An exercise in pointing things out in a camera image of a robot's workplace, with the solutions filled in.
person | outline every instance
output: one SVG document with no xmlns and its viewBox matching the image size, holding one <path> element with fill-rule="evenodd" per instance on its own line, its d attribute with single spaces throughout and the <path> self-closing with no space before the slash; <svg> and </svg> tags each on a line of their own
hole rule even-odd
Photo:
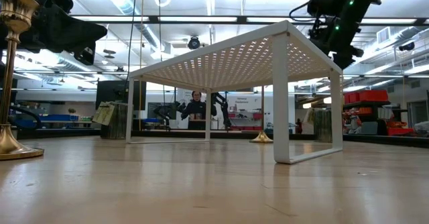
<svg viewBox="0 0 429 224">
<path fill-rule="evenodd" d="M 297 134 L 301 134 L 302 133 L 302 122 L 301 122 L 301 119 L 296 120 L 295 132 Z"/>
<path fill-rule="evenodd" d="M 188 103 L 185 110 L 182 112 L 182 120 L 193 114 L 193 119 L 188 122 L 189 130 L 205 130 L 205 121 L 193 121 L 195 119 L 206 119 L 206 103 L 201 102 L 201 93 L 197 91 L 192 92 L 192 100 Z M 212 103 L 211 114 L 216 116 L 216 107 Z"/>
</svg>

cylindrical bin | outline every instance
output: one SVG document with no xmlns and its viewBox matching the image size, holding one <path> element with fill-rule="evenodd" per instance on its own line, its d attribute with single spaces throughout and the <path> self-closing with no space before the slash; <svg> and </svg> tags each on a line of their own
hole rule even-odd
<svg viewBox="0 0 429 224">
<path fill-rule="evenodd" d="M 109 125 L 101 125 L 102 139 L 125 139 L 127 129 L 127 104 L 111 103 L 115 106 Z"/>
<path fill-rule="evenodd" d="M 332 117 L 330 110 L 314 110 L 314 135 L 318 142 L 332 143 Z"/>
</svg>

cable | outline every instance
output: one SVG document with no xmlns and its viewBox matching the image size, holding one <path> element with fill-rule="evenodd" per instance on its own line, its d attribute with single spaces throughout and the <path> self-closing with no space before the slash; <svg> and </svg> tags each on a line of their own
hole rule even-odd
<svg viewBox="0 0 429 224">
<path fill-rule="evenodd" d="M 295 8 L 295 9 L 293 9 L 293 10 L 291 10 L 291 11 L 289 12 L 289 18 L 291 18 L 291 19 L 293 19 L 294 21 L 297 21 L 297 22 L 311 22 L 311 21 L 313 21 L 313 19 L 296 19 L 294 16 L 292 16 L 292 14 L 293 14 L 295 11 L 297 11 L 297 10 L 299 10 L 299 9 L 301 9 L 301 8 L 303 8 L 303 7 L 305 7 L 305 6 L 307 6 L 309 3 L 310 3 L 310 1 L 308 1 L 307 3 L 304 3 L 304 4 L 302 4 L 302 5 L 300 5 L 300 6 L 298 6 L 298 7 L 296 7 L 296 8 Z"/>
<path fill-rule="evenodd" d="M 141 20 L 140 20 L 140 28 L 143 29 L 143 2 L 145 0 L 141 0 Z M 143 34 L 140 32 L 140 69 L 141 69 L 141 60 L 143 56 Z M 139 79 L 139 131 L 141 131 L 141 79 Z"/>
<path fill-rule="evenodd" d="M 134 0 L 134 4 L 133 4 L 133 17 L 132 17 L 132 20 L 131 20 L 133 23 L 131 24 L 131 33 L 129 35 L 127 78 L 125 79 L 125 84 L 124 84 L 124 87 L 123 87 L 123 98 L 124 98 L 124 101 L 126 101 L 125 96 L 127 95 L 127 83 L 128 83 L 128 78 L 129 78 L 129 69 L 130 69 L 130 65 L 131 65 L 131 41 L 133 40 L 134 18 L 135 18 L 135 1 L 136 0 Z"/>
<path fill-rule="evenodd" d="M 161 0 L 160 0 L 160 4 L 158 5 L 158 17 L 161 19 Z M 161 56 L 161 62 L 162 62 L 161 20 L 160 20 L 160 56 Z"/>
<path fill-rule="evenodd" d="M 32 113 L 31 111 L 27 111 L 25 109 L 19 108 L 19 107 L 15 107 L 15 106 L 9 106 L 10 109 L 13 109 L 15 111 L 20 111 L 22 113 L 25 113 L 27 115 L 29 115 L 30 117 L 33 117 L 36 120 L 36 126 L 34 127 L 26 127 L 26 126 L 22 126 L 19 123 L 17 123 L 12 117 L 8 117 L 7 120 L 10 122 L 10 124 L 18 127 L 19 129 L 26 129 L 26 130 L 36 130 L 39 128 L 42 128 L 42 122 L 40 121 L 39 116 L 37 116 L 36 114 Z"/>
</svg>

red bin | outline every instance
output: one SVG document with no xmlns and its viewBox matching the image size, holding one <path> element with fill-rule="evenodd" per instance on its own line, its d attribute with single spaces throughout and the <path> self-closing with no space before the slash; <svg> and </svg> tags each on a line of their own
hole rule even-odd
<svg viewBox="0 0 429 224">
<path fill-rule="evenodd" d="M 356 102 L 362 101 L 362 99 L 360 99 L 359 93 L 351 93 L 349 95 L 349 101 L 350 103 L 356 103 Z"/>
<path fill-rule="evenodd" d="M 367 90 L 359 92 L 361 101 L 388 101 L 386 90 Z"/>
</svg>

hanging wire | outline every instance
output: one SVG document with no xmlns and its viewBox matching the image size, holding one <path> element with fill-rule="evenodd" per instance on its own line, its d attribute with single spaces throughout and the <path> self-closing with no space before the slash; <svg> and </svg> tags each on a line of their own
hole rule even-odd
<svg viewBox="0 0 429 224">
<path fill-rule="evenodd" d="M 131 65 L 131 41 L 133 40 L 134 18 L 135 18 L 135 1 L 136 0 L 134 0 L 134 4 L 133 4 L 133 17 L 132 17 L 132 20 L 131 20 L 131 22 L 132 22 L 131 23 L 131 32 L 129 34 L 127 78 L 125 79 L 125 84 L 124 84 L 124 87 L 123 87 L 123 98 L 124 98 L 124 101 L 126 100 L 125 96 L 127 94 L 127 83 L 128 83 L 129 68 L 130 68 L 129 66 Z"/>
<path fill-rule="evenodd" d="M 143 2 L 145 0 L 141 0 L 141 20 L 140 20 L 140 29 L 143 29 Z M 143 33 L 140 32 L 140 69 L 142 67 L 141 60 L 143 56 Z M 139 79 L 139 131 L 141 131 L 141 78 Z"/>
<path fill-rule="evenodd" d="M 160 56 L 161 56 L 161 62 L 162 62 L 162 41 L 161 41 L 161 0 L 160 3 L 158 4 L 158 17 L 160 19 Z"/>
<path fill-rule="evenodd" d="M 305 6 L 307 6 L 309 3 L 310 3 L 310 2 L 308 1 L 307 3 L 304 3 L 304 4 L 302 4 L 302 5 L 298 6 L 298 7 L 296 7 L 295 9 L 291 10 L 291 11 L 289 12 L 289 18 L 291 18 L 291 19 L 293 19 L 293 20 L 295 20 L 295 21 L 297 21 L 297 22 L 310 22 L 310 21 L 313 21 L 313 19 L 296 19 L 294 16 L 292 16 L 292 14 L 293 14 L 295 11 L 297 11 L 297 10 L 299 10 L 299 9 L 301 9 L 301 8 L 303 8 L 303 7 L 305 7 Z"/>
</svg>

